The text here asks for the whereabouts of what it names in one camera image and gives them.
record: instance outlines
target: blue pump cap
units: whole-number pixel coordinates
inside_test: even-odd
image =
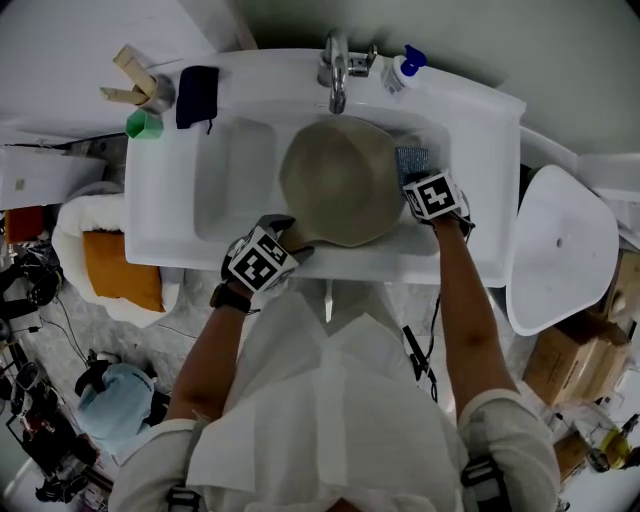
[[[418,70],[427,65],[427,56],[411,45],[406,45],[407,59],[400,65],[400,71],[405,76],[413,76]]]

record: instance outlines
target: floor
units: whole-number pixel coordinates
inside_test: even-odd
[[[110,137],[75,144],[71,152],[104,158],[107,161],[105,179],[124,185],[126,143],[124,137]],[[73,391],[75,381],[85,369],[83,361],[72,348],[73,341],[77,342],[85,356],[91,349],[117,354],[124,361],[142,367],[151,364],[158,374],[158,389],[170,392],[185,357],[211,313],[209,299],[219,280],[217,272],[187,270],[176,308],[162,321],[144,329],[112,320],[103,307],[86,303],[68,283],[63,286],[58,300],[37,313],[14,320],[12,327],[14,331],[30,326],[42,327],[36,333],[19,332],[17,337],[23,342],[27,353],[35,357],[46,370],[70,412],[77,402]],[[6,298],[24,297],[24,287],[23,282],[14,283],[5,294]],[[438,287],[387,283],[386,291],[399,325],[409,325],[426,351]],[[268,297],[256,297],[255,306],[260,307],[266,300]],[[535,337],[516,335],[497,306],[494,312],[500,344],[512,376],[525,398],[545,421],[549,421],[551,411],[521,381],[534,348]],[[246,336],[254,321],[255,317],[247,320],[243,336]],[[439,317],[435,334],[432,365],[438,379],[439,403],[455,421],[455,404],[445,367],[446,354]],[[429,389],[427,384],[421,383],[425,391]]]

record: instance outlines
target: white sink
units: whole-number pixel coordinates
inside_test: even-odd
[[[221,69],[218,117],[189,130],[163,116],[160,140],[130,141],[126,199],[129,261],[220,268],[228,245],[261,215],[286,213],[278,173],[305,126],[333,116],[316,81],[318,50],[212,55],[190,64]],[[396,103],[382,88],[379,59],[368,78],[349,77],[342,115],[386,130],[398,144],[429,148],[465,191],[478,225],[470,248],[488,286],[506,282],[517,207],[519,118],[524,104],[460,77],[429,69],[423,88]],[[155,70],[177,87],[180,69]],[[408,208],[386,236],[356,249],[317,248],[298,275],[439,282],[437,241]]]
[[[556,165],[540,169],[516,223],[507,314],[536,334],[598,302],[618,258],[618,225],[601,199]]]

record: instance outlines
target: green cup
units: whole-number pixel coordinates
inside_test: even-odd
[[[143,110],[136,110],[127,118],[124,131],[131,139],[158,139],[162,135],[162,120]]]

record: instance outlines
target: bottle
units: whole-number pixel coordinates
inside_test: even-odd
[[[382,85],[396,99],[402,98],[408,89],[415,89],[419,80],[415,76],[427,65],[427,57],[413,46],[406,45],[407,56],[396,55],[382,77]]]

